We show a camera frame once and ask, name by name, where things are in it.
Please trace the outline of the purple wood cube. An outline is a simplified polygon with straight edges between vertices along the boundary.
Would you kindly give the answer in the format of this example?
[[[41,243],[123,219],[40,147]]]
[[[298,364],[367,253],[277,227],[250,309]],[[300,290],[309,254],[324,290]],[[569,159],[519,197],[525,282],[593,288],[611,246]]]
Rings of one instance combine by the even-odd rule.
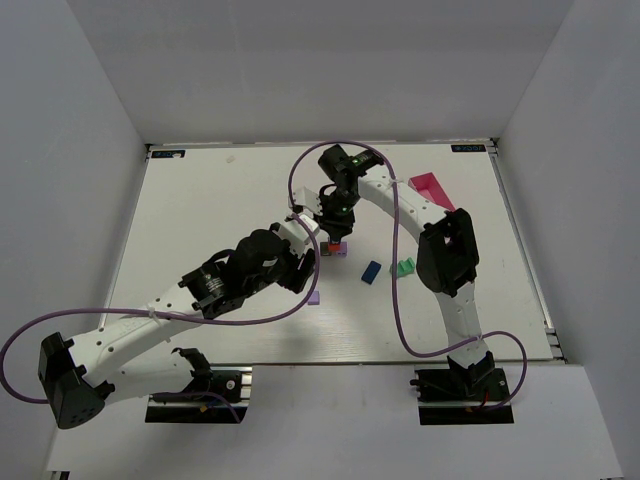
[[[308,305],[313,305],[313,306],[316,306],[316,305],[320,304],[320,292],[318,290],[314,290],[311,293],[311,295],[310,295],[310,297],[309,297],[309,299],[307,301],[307,304]]]
[[[339,244],[335,244],[333,254],[335,256],[345,258],[348,254],[348,243],[346,241],[342,241]]]

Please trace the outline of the long dark blue block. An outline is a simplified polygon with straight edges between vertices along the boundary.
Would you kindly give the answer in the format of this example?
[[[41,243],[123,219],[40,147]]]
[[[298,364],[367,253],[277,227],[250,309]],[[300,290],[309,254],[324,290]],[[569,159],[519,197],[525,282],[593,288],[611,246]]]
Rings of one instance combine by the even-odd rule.
[[[381,270],[381,264],[376,262],[376,261],[370,261],[369,264],[367,265],[366,269],[364,270],[364,272],[361,275],[361,280],[368,284],[371,285],[376,277],[378,276],[379,272]]]

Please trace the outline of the green notched wood block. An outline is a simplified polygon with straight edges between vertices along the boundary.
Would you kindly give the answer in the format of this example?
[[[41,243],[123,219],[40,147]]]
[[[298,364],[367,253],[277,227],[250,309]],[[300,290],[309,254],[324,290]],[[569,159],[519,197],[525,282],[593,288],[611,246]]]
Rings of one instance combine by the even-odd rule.
[[[398,260],[389,268],[390,274],[396,274],[397,278],[403,278],[416,272],[416,262],[412,257]]]

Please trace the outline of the pink plastic box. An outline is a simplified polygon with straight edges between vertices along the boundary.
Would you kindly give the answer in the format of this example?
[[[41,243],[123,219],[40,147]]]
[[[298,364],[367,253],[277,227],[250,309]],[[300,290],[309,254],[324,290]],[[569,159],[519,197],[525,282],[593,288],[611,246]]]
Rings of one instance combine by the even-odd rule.
[[[408,185],[428,201],[448,211],[456,210],[434,173],[429,172],[411,177]]]

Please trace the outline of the olive grey wood cube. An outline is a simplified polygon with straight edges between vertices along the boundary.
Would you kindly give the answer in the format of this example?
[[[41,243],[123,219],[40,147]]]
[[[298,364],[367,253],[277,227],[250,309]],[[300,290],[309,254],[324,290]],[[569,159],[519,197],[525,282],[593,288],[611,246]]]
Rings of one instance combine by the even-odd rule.
[[[320,243],[320,254],[322,256],[330,256],[331,251],[329,250],[329,244],[327,242]]]

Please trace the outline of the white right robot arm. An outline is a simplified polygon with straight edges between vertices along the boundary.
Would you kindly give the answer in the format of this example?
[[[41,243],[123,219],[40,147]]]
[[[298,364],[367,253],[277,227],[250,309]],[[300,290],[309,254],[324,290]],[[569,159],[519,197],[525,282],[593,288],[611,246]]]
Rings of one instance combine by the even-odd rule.
[[[462,389],[474,390],[495,363],[486,342],[479,338],[474,300],[479,254],[469,213],[441,207],[392,179],[382,158],[371,150],[350,156],[334,145],[322,153],[318,164],[333,191],[320,191],[321,214],[314,219],[331,243],[352,233],[353,209],[361,199],[399,216],[399,225],[418,245],[416,273],[436,295],[448,343],[456,347],[447,354],[452,376]]]

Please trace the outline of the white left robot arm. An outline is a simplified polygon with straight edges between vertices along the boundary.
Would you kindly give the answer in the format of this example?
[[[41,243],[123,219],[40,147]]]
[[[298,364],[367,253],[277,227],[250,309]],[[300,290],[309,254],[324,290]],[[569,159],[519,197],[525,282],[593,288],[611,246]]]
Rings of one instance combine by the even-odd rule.
[[[272,284],[300,293],[316,263],[318,224],[306,215],[274,223],[214,254],[139,314],[126,313],[98,329],[41,343],[38,377],[58,428],[76,428],[107,405],[147,394],[175,401],[240,399],[196,348],[175,347],[167,360],[143,354],[187,330],[238,310]]]

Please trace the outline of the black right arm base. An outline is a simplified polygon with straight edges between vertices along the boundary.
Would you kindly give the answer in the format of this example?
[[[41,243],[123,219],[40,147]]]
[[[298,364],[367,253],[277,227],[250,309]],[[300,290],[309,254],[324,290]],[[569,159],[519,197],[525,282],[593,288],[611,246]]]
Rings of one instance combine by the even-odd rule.
[[[505,425],[514,423],[510,391],[502,368],[496,368],[472,392],[457,385],[448,369],[421,369],[409,384],[417,393],[422,426]]]

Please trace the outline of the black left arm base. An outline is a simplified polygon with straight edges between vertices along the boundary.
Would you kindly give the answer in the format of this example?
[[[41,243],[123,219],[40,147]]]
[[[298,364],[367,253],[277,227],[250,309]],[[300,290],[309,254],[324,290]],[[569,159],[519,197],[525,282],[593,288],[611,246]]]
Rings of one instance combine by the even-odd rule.
[[[214,367],[195,348],[175,348],[189,365],[191,380],[179,393],[149,397],[145,422],[151,424],[240,424],[247,413],[250,367]]]

